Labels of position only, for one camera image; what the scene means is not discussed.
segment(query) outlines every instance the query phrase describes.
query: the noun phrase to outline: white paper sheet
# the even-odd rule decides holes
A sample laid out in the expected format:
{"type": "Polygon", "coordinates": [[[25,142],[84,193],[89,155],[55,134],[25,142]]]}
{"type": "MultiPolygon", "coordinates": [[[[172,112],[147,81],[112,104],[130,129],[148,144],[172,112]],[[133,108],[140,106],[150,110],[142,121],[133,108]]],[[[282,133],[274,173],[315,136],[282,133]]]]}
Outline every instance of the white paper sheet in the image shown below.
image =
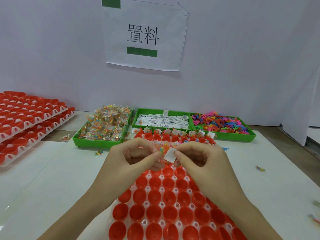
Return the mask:
{"type": "Polygon", "coordinates": [[[107,63],[179,71],[189,14],[185,9],[133,0],[102,9],[107,63]],[[152,56],[131,54],[132,48],[151,50],[152,56]]]}
{"type": "Polygon", "coordinates": [[[165,5],[172,5],[172,6],[176,6],[178,4],[178,0],[134,0],[134,1],[158,3],[158,4],[165,4],[165,5]]]}

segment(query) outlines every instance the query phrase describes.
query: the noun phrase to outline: right hand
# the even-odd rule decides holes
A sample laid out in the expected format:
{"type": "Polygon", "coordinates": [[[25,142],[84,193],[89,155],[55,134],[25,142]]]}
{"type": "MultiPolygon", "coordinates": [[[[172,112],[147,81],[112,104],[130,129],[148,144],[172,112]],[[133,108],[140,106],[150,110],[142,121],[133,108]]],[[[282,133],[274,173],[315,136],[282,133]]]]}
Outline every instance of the right hand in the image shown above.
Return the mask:
{"type": "Polygon", "coordinates": [[[226,213],[248,201],[224,150],[218,145],[190,141],[175,147],[178,161],[201,192],[226,213]]]}

